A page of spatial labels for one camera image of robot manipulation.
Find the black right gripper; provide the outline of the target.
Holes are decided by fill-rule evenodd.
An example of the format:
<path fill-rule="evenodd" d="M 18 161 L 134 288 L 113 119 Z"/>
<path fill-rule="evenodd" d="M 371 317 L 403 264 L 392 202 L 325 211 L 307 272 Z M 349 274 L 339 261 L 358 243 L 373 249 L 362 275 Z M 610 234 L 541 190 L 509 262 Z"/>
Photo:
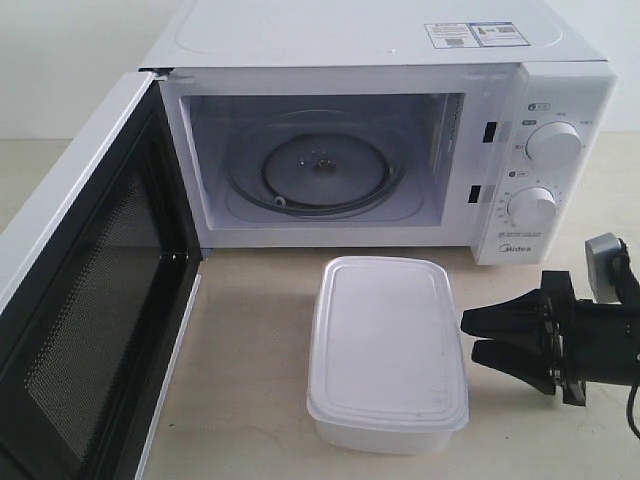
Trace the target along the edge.
<path fill-rule="evenodd" d="M 556 383 L 541 355 L 496 340 L 542 340 L 560 343 L 552 368 L 559 371 L 562 401 L 586 403 L 588 382 L 632 386 L 639 382 L 639 310 L 601 304 L 575 296 L 567 271 L 542 272 L 540 291 L 512 300 L 465 310 L 461 329 L 478 340 L 473 362 L 554 394 Z"/>

